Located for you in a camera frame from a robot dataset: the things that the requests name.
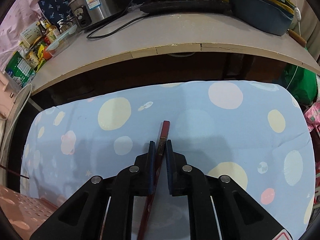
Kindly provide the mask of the dark maroon chopstick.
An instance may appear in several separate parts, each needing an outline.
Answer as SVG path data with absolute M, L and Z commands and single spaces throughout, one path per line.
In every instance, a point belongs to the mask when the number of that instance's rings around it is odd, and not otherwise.
M 161 171 L 162 161 L 165 156 L 165 150 L 166 150 L 165 145 L 166 145 L 166 141 L 167 141 L 168 135 L 169 135 L 169 128 L 170 128 L 170 121 L 164 120 L 163 124 L 162 124 L 160 137 L 159 137 L 157 151 L 156 151 L 155 158 L 154 158 L 152 193 L 149 196 L 147 196 L 146 201 L 145 201 L 145 206 L 144 206 L 144 210 L 142 213 L 139 232 L 137 235 L 138 240 L 144 239 L 144 236 L 145 236 L 145 233 L 147 230 L 148 220 L 150 217 L 153 200 L 154 200 L 155 193 L 156 193 L 156 187 L 157 187 L 157 183 L 158 183 L 158 179 L 159 179 L 159 174 Z

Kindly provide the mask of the dark red chopstick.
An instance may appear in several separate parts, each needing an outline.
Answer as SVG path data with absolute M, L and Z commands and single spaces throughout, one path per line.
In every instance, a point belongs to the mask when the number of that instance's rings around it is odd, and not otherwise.
M 19 176 L 20 178 L 24 178 L 24 179 L 28 179 L 28 180 L 30 179 L 28 176 L 25 176 L 25 175 L 22 175 L 22 174 L 19 174 L 19 173 L 15 172 L 15 171 L 12 171 L 12 170 L 8 169 L 7 167 L 5 167 L 3 165 L 0 165 L 0 168 L 4 169 L 5 171 L 7 171 L 9 173 L 12 173 L 12 174 L 14 174 L 16 176 Z

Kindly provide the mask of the blue planet pattern tablecloth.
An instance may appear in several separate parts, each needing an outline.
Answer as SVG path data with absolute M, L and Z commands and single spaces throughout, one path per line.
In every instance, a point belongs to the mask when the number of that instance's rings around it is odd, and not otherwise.
M 33 121 L 20 192 L 33 239 L 299 239 L 315 194 L 303 113 L 283 87 L 188 82 L 52 107 Z

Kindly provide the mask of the pink perforated utensil holder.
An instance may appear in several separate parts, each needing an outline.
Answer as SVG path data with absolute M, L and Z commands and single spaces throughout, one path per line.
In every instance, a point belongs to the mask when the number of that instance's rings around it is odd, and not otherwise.
M 27 197 L 3 185 L 0 197 L 1 209 L 22 239 L 29 239 L 57 210 L 56 205 L 43 198 Z

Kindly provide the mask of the pink floral cloth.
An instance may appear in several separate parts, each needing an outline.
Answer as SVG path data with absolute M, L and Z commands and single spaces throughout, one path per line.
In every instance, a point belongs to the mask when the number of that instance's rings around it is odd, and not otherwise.
M 309 132 L 316 131 L 320 136 L 320 102 L 314 103 L 310 108 L 304 112 L 304 118 L 308 126 Z

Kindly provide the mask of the green plastic bag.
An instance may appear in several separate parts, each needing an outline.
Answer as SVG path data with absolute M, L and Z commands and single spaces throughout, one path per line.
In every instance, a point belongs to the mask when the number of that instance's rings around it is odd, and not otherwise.
M 293 64 L 287 64 L 281 74 L 281 83 L 298 103 L 310 105 L 317 96 L 316 74 Z

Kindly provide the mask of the red tomato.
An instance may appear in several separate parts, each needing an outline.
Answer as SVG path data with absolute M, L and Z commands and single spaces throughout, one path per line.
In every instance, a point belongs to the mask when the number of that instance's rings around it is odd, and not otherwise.
M 52 58 L 52 55 L 47 51 L 47 48 L 44 48 L 43 50 L 43 58 L 48 61 L 49 59 Z

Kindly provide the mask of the clear food container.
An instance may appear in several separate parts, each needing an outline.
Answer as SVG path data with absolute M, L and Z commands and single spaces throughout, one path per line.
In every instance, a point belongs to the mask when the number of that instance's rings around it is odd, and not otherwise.
M 78 26 L 73 25 L 71 28 L 64 31 L 56 40 L 54 40 L 46 49 L 52 56 L 56 57 L 65 49 L 67 49 L 77 38 Z

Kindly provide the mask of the pink electric kettle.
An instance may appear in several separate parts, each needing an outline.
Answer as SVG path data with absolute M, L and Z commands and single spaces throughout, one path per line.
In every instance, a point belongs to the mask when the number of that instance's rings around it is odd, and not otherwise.
M 1 120 L 7 120 L 20 90 L 20 86 L 6 72 L 0 72 Z

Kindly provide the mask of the green snack package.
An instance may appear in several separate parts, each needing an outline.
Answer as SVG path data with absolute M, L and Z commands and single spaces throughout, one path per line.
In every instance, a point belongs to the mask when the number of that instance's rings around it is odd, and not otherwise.
M 18 51 L 13 53 L 5 72 L 22 88 L 31 83 L 36 74 Z

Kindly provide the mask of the yellow oil bottle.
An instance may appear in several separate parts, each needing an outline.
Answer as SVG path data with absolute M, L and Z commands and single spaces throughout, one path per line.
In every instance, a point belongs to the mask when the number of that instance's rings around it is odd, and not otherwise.
M 46 36 L 50 43 L 53 43 L 59 36 L 60 32 L 55 25 L 50 24 L 49 22 L 45 23 L 46 26 Z

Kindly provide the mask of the silver rice cooker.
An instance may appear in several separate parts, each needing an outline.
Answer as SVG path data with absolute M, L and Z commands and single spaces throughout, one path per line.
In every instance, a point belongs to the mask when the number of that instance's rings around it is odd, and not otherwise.
M 65 0 L 80 29 L 90 29 L 118 16 L 131 0 Z

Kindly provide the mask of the blue basin with vegetables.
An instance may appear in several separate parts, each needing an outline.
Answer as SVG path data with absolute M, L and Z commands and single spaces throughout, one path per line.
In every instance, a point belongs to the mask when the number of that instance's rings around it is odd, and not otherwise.
M 290 0 L 228 0 L 232 13 L 247 24 L 269 34 L 282 36 L 295 16 Z

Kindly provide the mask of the navy floral cloth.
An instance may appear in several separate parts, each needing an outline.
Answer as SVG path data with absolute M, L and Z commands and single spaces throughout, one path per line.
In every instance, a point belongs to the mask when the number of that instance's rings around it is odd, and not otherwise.
M 68 0 L 38 1 L 43 16 L 53 25 L 56 25 L 60 20 L 66 20 L 67 16 L 72 14 L 68 3 Z

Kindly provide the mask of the pink dotted curtain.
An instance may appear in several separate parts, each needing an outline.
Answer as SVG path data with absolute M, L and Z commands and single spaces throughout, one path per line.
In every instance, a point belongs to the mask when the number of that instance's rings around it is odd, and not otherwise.
M 16 0 L 1 23 L 1 70 L 19 48 L 20 33 L 41 16 L 39 0 Z

